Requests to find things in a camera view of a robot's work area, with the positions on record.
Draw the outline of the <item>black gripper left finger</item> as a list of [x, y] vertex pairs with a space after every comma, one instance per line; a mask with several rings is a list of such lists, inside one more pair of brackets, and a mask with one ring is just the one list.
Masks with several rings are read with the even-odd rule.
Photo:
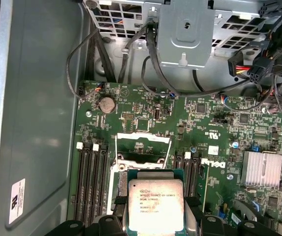
[[102, 216], [97, 223], [92, 223], [88, 227], [79, 220], [67, 220], [53, 230], [47, 236], [127, 236], [123, 230], [122, 220], [124, 207], [127, 203], [127, 196], [117, 196], [115, 208], [112, 215]]

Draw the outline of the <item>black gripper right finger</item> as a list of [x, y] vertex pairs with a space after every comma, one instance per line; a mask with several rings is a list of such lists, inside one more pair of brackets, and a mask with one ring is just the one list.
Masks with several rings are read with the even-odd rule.
[[262, 236], [263, 225], [257, 215], [244, 202], [233, 201], [242, 219], [237, 227], [230, 226], [220, 217], [205, 215], [199, 208], [201, 202], [196, 197], [185, 198], [185, 225], [190, 236]]

